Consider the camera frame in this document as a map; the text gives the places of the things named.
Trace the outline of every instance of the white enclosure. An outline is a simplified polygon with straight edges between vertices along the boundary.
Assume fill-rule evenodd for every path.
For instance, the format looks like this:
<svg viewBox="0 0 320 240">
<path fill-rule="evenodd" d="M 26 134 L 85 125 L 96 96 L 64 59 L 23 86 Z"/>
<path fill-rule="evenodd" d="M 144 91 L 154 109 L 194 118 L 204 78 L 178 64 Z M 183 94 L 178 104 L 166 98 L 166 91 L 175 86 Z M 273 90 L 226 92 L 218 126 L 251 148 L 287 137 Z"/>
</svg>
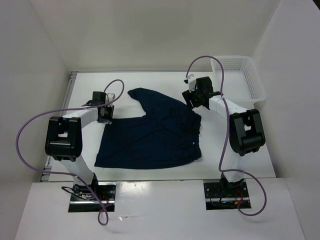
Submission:
<svg viewBox="0 0 320 240">
<path fill-rule="evenodd" d="M 197 239 L 200 232 L 203 239 L 319 239 L 320 10 L 312 0 L 0 0 L 0 31 L 0 239 L 41 239 L 43 233 L 62 239 L 66 232 L 69 239 L 88 239 L 90 229 L 99 238 L 113 239 L 147 239 L 148 234 L 154 239 Z M 267 98 L 255 107 L 261 113 L 266 146 L 249 169 L 263 178 L 271 198 L 260 217 L 248 219 L 236 210 L 214 215 L 198 204 L 203 198 L 201 180 L 210 178 L 211 172 L 218 178 L 220 153 L 212 162 L 196 162 L 199 168 L 169 169 L 166 174 L 140 172 L 132 178 L 132 172 L 108 169 L 117 176 L 113 180 L 150 186 L 136 191 L 128 182 L 118 183 L 123 201 L 116 205 L 119 211 L 110 214 L 114 225 L 108 231 L 98 225 L 96 213 L 67 213 L 69 196 L 60 191 L 59 182 L 69 178 L 50 176 L 55 183 L 39 183 L 39 174 L 17 157 L 16 134 L 35 114 L 83 104 L 104 78 L 133 78 L 131 88 L 155 88 L 143 76 L 161 81 L 168 74 L 163 81 L 167 86 L 169 80 L 183 77 L 190 62 L 201 55 L 250 56 L 259 70 Z M 200 60 L 192 70 L 212 74 L 209 60 Z M 70 80 L 73 71 L 80 73 Z M 177 92 L 168 87 L 158 91 L 179 99 L 182 89 L 174 86 Z M 128 101 L 120 99 L 119 105 Z M 26 160 L 40 169 L 47 160 L 49 117 L 31 124 L 21 139 Z M 220 128 L 212 128 L 216 152 L 225 125 Z M 101 134 L 101 129 L 93 130 Z M 85 133 L 84 141 L 89 140 Z M 85 149 L 84 154 L 95 153 Z M 104 176 L 104 170 L 94 171 Z M 191 181 L 138 182 L 181 179 Z M 261 190 L 252 179 L 248 188 L 257 210 Z M 157 208 L 138 204 L 139 195 Z M 159 207 L 163 202 L 168 208 Z M 194 208 L 185 211 L 185 205 Z M 164 217 L 168 220 L 162 224 Z M 159 233 L 156 226 L 168 232 Z M 213 230 L 217 236 L 209 234 Z"/>
</svg>

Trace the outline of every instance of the dark blue garment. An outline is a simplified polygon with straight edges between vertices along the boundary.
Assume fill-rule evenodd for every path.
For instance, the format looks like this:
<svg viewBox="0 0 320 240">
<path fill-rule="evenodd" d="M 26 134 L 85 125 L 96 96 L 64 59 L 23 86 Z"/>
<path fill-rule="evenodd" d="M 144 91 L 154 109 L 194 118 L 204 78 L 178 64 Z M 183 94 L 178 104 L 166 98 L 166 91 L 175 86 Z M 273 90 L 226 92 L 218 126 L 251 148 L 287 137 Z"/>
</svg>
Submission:
<svg viewBox="0 0 320 240">
<path fill-rule="evenodd" d="M 201 116 L 176 99 L 157 91 L 128 91 L 146 112 L 142 117 L 113 119 L 105 125 L 96 167 L 163 169 L 201 157 Z"/>
</svg>

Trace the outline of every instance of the purple cable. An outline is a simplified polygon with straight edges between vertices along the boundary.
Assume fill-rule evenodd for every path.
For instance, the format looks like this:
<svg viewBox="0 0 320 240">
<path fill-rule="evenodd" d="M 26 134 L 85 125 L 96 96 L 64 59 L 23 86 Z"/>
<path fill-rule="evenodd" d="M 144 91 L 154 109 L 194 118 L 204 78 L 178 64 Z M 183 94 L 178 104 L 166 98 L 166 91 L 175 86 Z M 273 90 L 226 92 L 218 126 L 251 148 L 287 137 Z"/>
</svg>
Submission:
<svg viewBox="0 0 320 240">
<path fill-rule="evenodd" d="M 188 70 L 186 71 L 186 75 L 185 77 L 187 78 L 188 75 L 189 75 L 189 72 L 190 72 L 190 69 L 192 67 L 192 65 L 199 59 L 203 59 L 203 58 L 209 58 L 209 59 L 213 59 L 215 60 L 219 65 L 220 65 L 220 68 L 221 68 L 221 72 L 222 72 L 222 80 L 221 80 L 221 87 L 220 87 L 220 95 L 221 95 L 221 98 L 223 100 L 223 103 L 224 103 L 224 106 L 225 106 L 225 112 L 226 112 L 226 134 L 225 134 L 225 139 L 224 139 L 224 145 L 223 145 L 223 149 L 222 149 L 222 153 L 221 153 L 221 157 L 220 157 L 220 162 L 219 162 L 219 171 L 221 173 L 227 173 L 227 172 L 240 172 L 240 173 L 244 173 L 244 174 L 247 174 L 249 175 L 250 177 L 252 177 L 258 184 L 259 186 L 261 187 L 262 191 L 263 191 L 263 195 L 264 195 L 264 203 L 263 203 L 263 206 L 262 208 L 255 212 L 255 213 L 245 213 L 243 212 L 241 209 L 240 209 L 240 205 L 243 204 L 244 202 L 248 202 L 248 200 L 244 200 L 240 203 L 237 204 L 237 208 L 239 210 L 240 213 L 242 213 L 243 215 L 245 216 L 256 216 L 258 214 L 260 214 L 265 208 L 266 208 L 266 205 L 267 205 L 267 194 L 266 194 L 266 191 L 265 191 L 265 188 L 262 186 L 261 182 L 255 177 L 253 176 L 251 173 L 249 172 L 246 172 L 246 171 L 242 171 L 240 169 L 222 169 L 222 162 L 224 160 L 224 156 L 225 156 L 225 153 L 226 153 L 226 149 L 227 149 L 227 145 L 228 145 L 228 140 L 229 140 L 229 133 L 230 133 L 230 117 L 229 117 L 229 107 L 228 107 L 228 104 L 227 104 L 227 101 L 225 100 L 224 98 L 224 94 L 223 94 L 223 86 L 224 86 L 224 81 L 225 81 L 225 71 L 224 71 L 224 67 L 222 66 L 221 62 L 214 56 L 210 56 L 210 55 L 203 55 L 203 56 L 199 56 L 197 57 L 195 60 L 193 60 L 188 68 Z"/>
<path fill-rule="evenodd" d="M 77 107 L 77 108 L 65 108 L 65 109 L 57 109 L 57 110 L 50 110 L 50 111 L 45 111 L 43 113 L 39 113 L 38 115 L 35 115 L 33 116 L 32 118 L 30 118 L 25 124 L 23 124 L 23 126 L 20 128 L 20 130 L 18 131 L 17 135 L 16 135 L 16 139 L 15 139 L 15 149 L 16 149 L 16 153 L 18 154 L 20 160 L 23 162 L 24 165 L 26 165 L 28 168 L 36 171 L 36 172 L 39 172 L 39 173 L 42 173 L 42 174 L 60 174 L 60 175 L 69 175 L 69 176 L 72 176 L 72 177 L 77 177 L 85 186 L 86 188 L 92 193 L 92 195 L 94 196 L 94 198 L 99 202 L 100 206 L 101 206 L 101 211 L 99 212 L 98 214 L 98 222 L 100 225 L 102 226 L 106 226 L 109 222 L 109 216 L 108 216 L 108 212 L 107 212 L 107 209 L 105 207 L 105 205 L 101 202 L 101 200 L 99 199 L 99 197 L 95 194 L 95 192 L 92 190 L 92 188 L 78 175 L 76 174 L 73 174 L 73 173 L 70 173 L 70 172 L 61 172 L 61 171 L 47 171 L 47 170 L 41 170 L 39 168 L 36 168 L 34 166 L 31 166 L 25 159 L 24 157 L 21 155 L 21 152 L 20 152 L 20 148 L 19 148 L 19 138 L 20 138 L 20 135 L 22 133 L 22 131 L 25 129 L 25 127 L 31 123 L 33 120 L 39 118 L 39 117 L 42 117 L 44 115 L 47 115 L 47 114 L 52 114 L 52 113 L 57 113 L 57 112 L 64 112 L 64 111 L 78 111 L 78 110 L 83 110 L 83 109 L 94 109 L 94 108 L 100 108 L 100 107 L 104 107 L 106 105 L 109 105 L 109 104 L 112 104 L 114 103 L 115 101 L 117 101 L 121 95 L 124 93 L 124 90 L 125 90 L 125 83 L 120 80 L 120 79 L 116 79 L 116 80 L 113 80 L 111 81 L 107 86 L 106 88 L 104 89 L 104 92 L 107 90 L 107 88 L 113 84 L 114 82 L 120 82 L 122 83 L 122 90 L 121 90 L 121 93 L 119 94 L 118 97 L 116 97 L 114 100 L 106 103 L 106 104 L 101 104 L 101 105 L 97 105 L 97 106 L 87 106 L 85 108 L 83 107 Z M 105 213 L 105 216 L 106 216 L 106 222 L 103 223 L 101 222 L 100 220 L 100 216 L 101 216 L 101 213 L 104 212 Z"/>
</svg>

